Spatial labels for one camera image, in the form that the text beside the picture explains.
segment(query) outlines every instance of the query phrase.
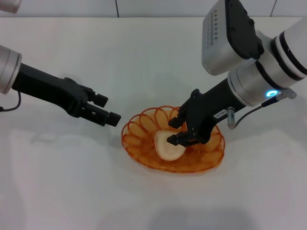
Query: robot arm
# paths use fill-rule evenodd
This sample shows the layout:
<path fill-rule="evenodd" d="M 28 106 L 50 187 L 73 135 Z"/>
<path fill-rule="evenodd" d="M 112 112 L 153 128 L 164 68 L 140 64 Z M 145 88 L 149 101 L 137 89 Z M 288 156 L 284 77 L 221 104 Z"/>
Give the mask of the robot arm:
<path fill-rule="evenodd" d="M 21 0 L 2 0 L 0 10 L 16 13 L 20 4 Z M 0 46 L 0 93 L 7 94 L 11 88 L 19 95 L 22 92 L 56 104 L 73 117 L 82 117 L 101 126 L 116 126 L 121 118 L 118 114 L 88 103 L 104 107 L 107 97 L 96 95 L 92 89 L 72 79 L 60 79 L 27 66 L 22 63 L 21 54 Z"/>
<path fill-rule="evenodd" d="M 283 98 L 295 98 L 289 87 L 307 75 L 307 18 L 279 36 L 269 38 L 255 31 L 254 22 L 239 0 L 219 0 L 203 21 L 202 63 L 208 73 L 229 71 L 228 77 L 202 94 L 194 90 L 169 125 L 188 130 L 168 142 L 190 146 L 207 143 L 211 131 L 228 117 L 236 127 L 235 112 L 246 106 L 266 107 Z"/>

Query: wire coil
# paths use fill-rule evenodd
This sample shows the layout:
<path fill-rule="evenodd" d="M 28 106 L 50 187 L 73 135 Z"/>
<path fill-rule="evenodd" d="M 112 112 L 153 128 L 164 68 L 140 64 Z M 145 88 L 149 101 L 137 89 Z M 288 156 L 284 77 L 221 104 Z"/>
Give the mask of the wire coil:
<path fill-rule="evenodd" d="M 121 132 L 124 149 L 140 164 L 171 173 L 202 173 L 218 167 L 224 157 L 225 139 L 217 126 L 213 129 L 208 143 L 187 147 L 185 153 L 175 161 L 160 159 L 154 147 L 156 132 L 187 130 L 185 124 L 178 129 L 168 126 L 168 121 L 177 115 L 178 108 L 149 108 L 133 116 Z"/>

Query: white tabletop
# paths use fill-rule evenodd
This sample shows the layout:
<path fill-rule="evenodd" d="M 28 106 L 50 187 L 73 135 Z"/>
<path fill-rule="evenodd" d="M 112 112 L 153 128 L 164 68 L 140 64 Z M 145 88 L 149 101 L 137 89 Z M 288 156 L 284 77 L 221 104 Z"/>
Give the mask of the white tabletop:
<path fill-rule="evenodd" d="M 226 74 L 201 64 L 202 18 L 1 18 L 0 44 L 23 63 L 109 97 L 117 127 L 23 95 L 1 114 L 0 230 L 302 230 L 307 228 L 307 81 L 298 97 L 230 131 L 221 166 L 175 175 L 135 163 L 120 144 L 143 109 L 181 105 Z M 274 37 L 298 18 L 255 18 Z M 0 96 L 3 107 L 17 92 Z"/>

